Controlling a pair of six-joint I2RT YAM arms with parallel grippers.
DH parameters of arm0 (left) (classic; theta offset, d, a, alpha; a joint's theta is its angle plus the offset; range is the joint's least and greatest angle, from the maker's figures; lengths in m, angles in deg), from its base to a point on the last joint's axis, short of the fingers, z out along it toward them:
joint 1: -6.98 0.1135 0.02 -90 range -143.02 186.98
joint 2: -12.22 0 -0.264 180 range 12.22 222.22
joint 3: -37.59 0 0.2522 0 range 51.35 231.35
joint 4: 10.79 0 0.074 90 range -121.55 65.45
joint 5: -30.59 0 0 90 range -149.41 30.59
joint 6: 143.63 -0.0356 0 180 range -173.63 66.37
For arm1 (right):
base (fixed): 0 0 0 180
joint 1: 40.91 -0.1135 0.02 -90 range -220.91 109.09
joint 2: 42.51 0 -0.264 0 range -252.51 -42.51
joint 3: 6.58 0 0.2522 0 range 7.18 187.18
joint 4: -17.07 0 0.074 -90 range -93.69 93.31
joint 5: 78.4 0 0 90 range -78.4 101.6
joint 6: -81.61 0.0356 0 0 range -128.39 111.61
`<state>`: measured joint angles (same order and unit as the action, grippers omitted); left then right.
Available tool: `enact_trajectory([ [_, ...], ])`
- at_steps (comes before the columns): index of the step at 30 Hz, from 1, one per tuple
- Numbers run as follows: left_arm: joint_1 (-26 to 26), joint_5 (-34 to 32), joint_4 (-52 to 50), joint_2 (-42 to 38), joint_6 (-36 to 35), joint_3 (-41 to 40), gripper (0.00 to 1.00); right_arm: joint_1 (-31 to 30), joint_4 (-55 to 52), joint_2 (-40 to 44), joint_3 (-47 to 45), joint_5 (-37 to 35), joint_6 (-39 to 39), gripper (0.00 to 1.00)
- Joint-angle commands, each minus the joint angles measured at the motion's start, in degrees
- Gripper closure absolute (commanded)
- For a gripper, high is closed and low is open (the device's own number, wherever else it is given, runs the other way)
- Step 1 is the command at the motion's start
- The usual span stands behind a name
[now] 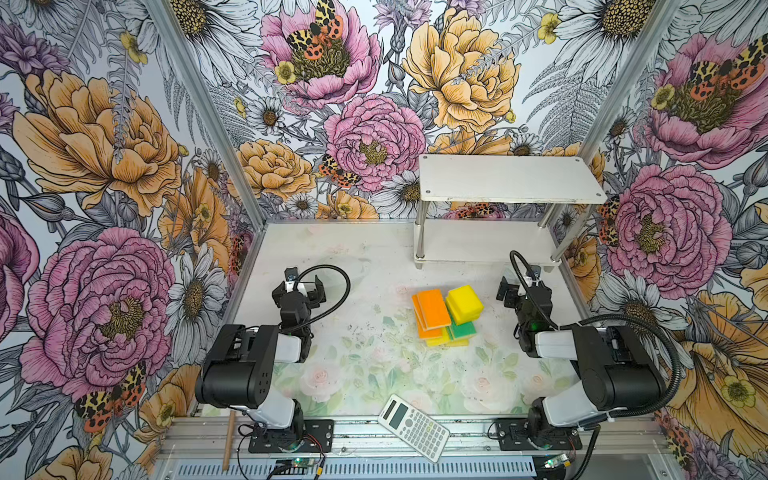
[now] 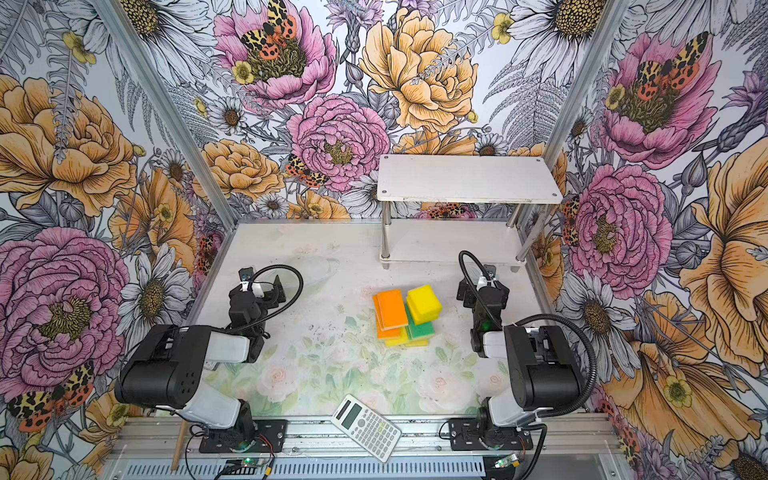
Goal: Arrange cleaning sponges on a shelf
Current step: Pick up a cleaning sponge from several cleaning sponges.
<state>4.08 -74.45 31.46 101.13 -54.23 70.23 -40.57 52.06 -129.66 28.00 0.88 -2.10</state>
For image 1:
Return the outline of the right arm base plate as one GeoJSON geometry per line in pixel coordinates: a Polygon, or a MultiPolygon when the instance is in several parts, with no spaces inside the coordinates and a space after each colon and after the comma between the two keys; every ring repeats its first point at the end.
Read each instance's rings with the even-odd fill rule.
{"type": "Polygon", "coordinates": [[[581,450],[582,441],[576,429],[531,426],[524,418],[498,418],[492,423],[491,433],[502,451],[581,450]]]}

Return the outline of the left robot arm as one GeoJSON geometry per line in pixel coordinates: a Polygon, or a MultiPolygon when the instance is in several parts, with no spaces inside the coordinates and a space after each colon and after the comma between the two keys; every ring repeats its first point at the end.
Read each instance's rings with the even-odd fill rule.
{"type": "Polygon", "coordinates": [[[299,436],[300,404],[272,388],[272,375],[277,363],[302,363],[308,358],[313,338],[309,320],[326,296],[319,279],[286,281],[272,296],[281,323],[223,326],[203,361],[195,398],[201,404],[239,411],[268,430],[299,436]]]}

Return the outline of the orange top sponge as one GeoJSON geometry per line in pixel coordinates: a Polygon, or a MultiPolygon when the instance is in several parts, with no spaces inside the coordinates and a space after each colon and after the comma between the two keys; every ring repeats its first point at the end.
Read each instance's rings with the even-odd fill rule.
{"type": "Polygon", "coordinates": [[[452,320],[442,292],[439,289],[421,291],[416,296],[422,309],[427,330],[444,328],[451,325],[452,320]]]}

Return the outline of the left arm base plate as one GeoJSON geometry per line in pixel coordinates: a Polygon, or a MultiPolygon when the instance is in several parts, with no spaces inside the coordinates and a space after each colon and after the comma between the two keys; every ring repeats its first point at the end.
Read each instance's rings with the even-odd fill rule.
{"type": "Polygon", "coordinates": [[[310,419],[286,429],[258,429],[251,436],[251,454],[330,453],[334,441],[333,420],[310,419]]]}

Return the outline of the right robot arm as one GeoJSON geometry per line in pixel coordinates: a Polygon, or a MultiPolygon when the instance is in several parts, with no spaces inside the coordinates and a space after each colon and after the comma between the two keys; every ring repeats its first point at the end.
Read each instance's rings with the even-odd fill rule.
{"type": "Polygon", "coordinates": [[[502,278],[499,284],[496,298],[517,315],[514,335],[522,352],[531,358],[567,360],[578,376],[566,390],[535,399],[527,419],[509,427],[510,437],[536,448],[565,448],[579,444],[580,427],[618,413],[637,416],[658,409],[671,383],[632,329],[640,320],[553,326],[545,317],[551,312],[551,296],[551,289],[539,280],[521,284],[502,278]]]}

